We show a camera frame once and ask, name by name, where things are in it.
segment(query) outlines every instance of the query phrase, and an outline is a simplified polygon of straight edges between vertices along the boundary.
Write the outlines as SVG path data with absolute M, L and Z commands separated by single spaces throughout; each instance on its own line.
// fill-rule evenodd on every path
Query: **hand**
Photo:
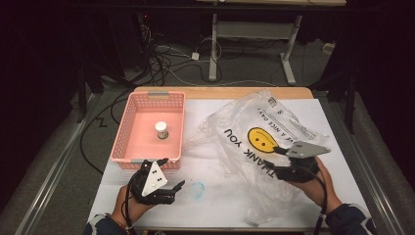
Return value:
M 320 170 L 317 172 L 317 176 L 325 183 L 326 190 L 327 190 L 327 208 L 325 213 L 329 213 L 332 210 L 336 209 L 338 206 L 342 204 L 340 199 L 337 197 L 335 189 L 333 187 L 332 177 L 327 170 L 326 166 L 323 165 L 321 160 L 318 157 L 315 157 L 317 160 L 318 167 Z M 297 183 L 297 182 L 288 182 L 298 188 L 300 188 L 304 194 L 311 199 L 315 204 L 322 207 L 324 203 L 324 190 L 321 184 L 317 181 L 317 179 L 310 180 L 305 183 Z
M 127 222 L 125 221 L 122 212 L 125 214 L 125 195 L 127 193 L 127 186 L 124 185 L 119 189 L 118 196 L 116 197 L 115 208 L 111 215 L 111 218 L 118 223 L 121 223 L 126 227 Z M 131 192 L 129 193 L 128 200 L 128 214 L 131 219 L 131 223 L 136 222 L 146 211 L 153 208 L 155 205 L 143 205 L 137 203 L 132 197 Z

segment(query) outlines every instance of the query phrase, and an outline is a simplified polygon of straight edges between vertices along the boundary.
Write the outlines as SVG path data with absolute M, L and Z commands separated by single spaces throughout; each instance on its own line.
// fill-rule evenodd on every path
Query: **smiley face print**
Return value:
M 274 153 L 274 147 L 278 147 L 277 141 L 266 130 L 254 127 L 248 132 L 248 139 L 254 148 L 262 153 Z

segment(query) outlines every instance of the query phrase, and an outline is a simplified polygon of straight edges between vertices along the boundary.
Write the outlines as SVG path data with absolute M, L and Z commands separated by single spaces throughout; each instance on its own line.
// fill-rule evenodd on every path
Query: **plastic bag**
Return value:
M 248 209 L 255 225 L 287 212 L 300 191 L 278 180 L 263 160 L 288 165 L 287 157 L 273 153 L 273 147 L 290 148 L 301 140 L 322 145 L 327 136 L 302 126 L 297 117 L 269 90 L 248 94 L 222 107 L 201 124 L 184 144 L 190 150 L 214 143 L 225 168 L 247 183 L 253 204 Z

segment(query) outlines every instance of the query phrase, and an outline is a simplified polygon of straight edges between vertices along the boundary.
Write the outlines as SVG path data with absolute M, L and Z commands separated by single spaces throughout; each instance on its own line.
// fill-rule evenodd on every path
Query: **wooden table edge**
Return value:
M 268 89 L 276 99 L 313 99 L 306 87 L 209 87 L 209 86 L 140 86 L 134 91 L 181 91 L 186 99 L 239 99 L 255 91 Z

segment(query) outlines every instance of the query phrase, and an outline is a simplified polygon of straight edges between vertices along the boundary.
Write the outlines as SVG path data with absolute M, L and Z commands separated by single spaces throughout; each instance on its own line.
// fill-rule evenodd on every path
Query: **white paper sheet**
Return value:
M 187 100 L 185 109 L 184 142 L 196 133 L 202 121 L 218 111 L 230 100 Z M 332 174 L 336 192 L 344 203 L 357 203 L 367 209 L 346 160 L 334 137 L 320 103 L 316 99 L 280 100 L 307 128 L 330 136 L 327 146 L 329 154 L 320 156 Z M 148 211 L 135 225 L 150 228 L 184 229 L 302 229 L 311 230 L 315 226 L 320 208 L 314 205 L 303 193 L 293 200 L 295 206 L 284 216 L 277 217 L 259 227 L 254 227 L 248 219 L 251 203 L 242 179 L 226 173 L 218 156 L 205 150 L 198 157 L 181 157 L 179 170 L 168 170 L 167 188 L 181 180 L 186 180 L 182 190 L 176 194 L 172 205 L 158 205 Z M 108 161 L 101 186 L 88 217 L 97 213 L 112 212 L 120 186 L 126 184 L 135 170 L 122 170 L 117 164 Z

